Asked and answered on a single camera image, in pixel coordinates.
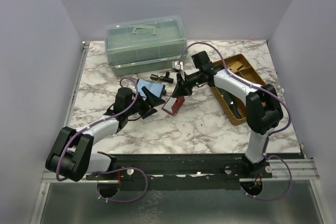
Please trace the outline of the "red card holder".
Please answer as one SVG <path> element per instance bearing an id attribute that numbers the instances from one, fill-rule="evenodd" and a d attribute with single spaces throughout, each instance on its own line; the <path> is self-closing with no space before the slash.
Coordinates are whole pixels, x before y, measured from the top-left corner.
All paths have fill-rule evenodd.
<path id="1" fill-rule="evenodd" d="M 162 110 L 165 111 L 167 114 L 174 116 L 183 105 L 184 101 L 184 97 L 170 97 L 163 105 Z"/>

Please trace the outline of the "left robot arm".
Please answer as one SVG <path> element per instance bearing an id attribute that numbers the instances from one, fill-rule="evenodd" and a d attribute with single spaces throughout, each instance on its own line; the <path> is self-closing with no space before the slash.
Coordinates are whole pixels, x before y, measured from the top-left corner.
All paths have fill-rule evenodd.
<path id="1" fill-rule="evenodd" d="M 100 140 L 120 132 L 129 117 L 138 114 L 145 119 L 157 112 L 156 106 L 165 101 L 146 87 L 142 87 L 145 97 L 130 88 L 121 87 L 115 102 L 97 121 L 81 129 L 63 127 L 46 159 L 45 168 L 56 173 L 59 181 L 70 179 L 79 181 L 86 173 L 104 173 L 113 169 L 115 158 L 102 152 L 93 153 L 92 147 Z"/>

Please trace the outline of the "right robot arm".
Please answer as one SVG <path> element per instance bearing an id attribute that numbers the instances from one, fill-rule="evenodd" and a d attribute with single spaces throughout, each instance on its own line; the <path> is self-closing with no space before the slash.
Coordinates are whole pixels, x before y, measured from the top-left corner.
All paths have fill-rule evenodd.
<path id="1" fill-rule="evenodd" d="M 214 65 L 207 52 L 192 55 L 194 66 L 198 70 L 192 74 L 180 71 L 176 75 L 176 86 L 172 97 L 185 97 L 193 93 L 200 84 L 217 87 L 239 98 L 246 107 L 246 122 L 250 127 L 248 147 L 242 157 L 242 169 L 251 174 L 266 162 L 265 152 L 269 134 L 283 118 L 275 88 L 259 85 L 237 76 L 222 65 Z"/>

